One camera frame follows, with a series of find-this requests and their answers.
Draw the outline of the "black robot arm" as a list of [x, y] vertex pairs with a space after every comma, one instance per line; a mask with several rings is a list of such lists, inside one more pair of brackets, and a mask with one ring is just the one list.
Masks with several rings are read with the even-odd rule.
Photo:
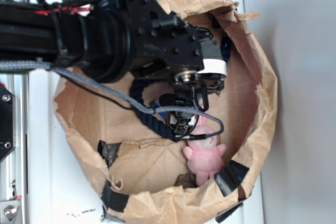
[[96, 89], [126, 73], [164, 80], [194, 109], [227, 75], [212, 33], [156, 0], [1, 1], [1, 72], [34, 69]]

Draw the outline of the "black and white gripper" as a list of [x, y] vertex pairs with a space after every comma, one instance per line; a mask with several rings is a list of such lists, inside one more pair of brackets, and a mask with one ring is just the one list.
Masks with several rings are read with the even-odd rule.
[[174, 76], [173, 89], [184, 93], [183, 98], [190, 101], [200, 111], [209, 109], [208, 95], [219, 95], [225, 86], [227, 62], [223, 59], [217, 40], [201, 42], [204, 69], [184, 71]]

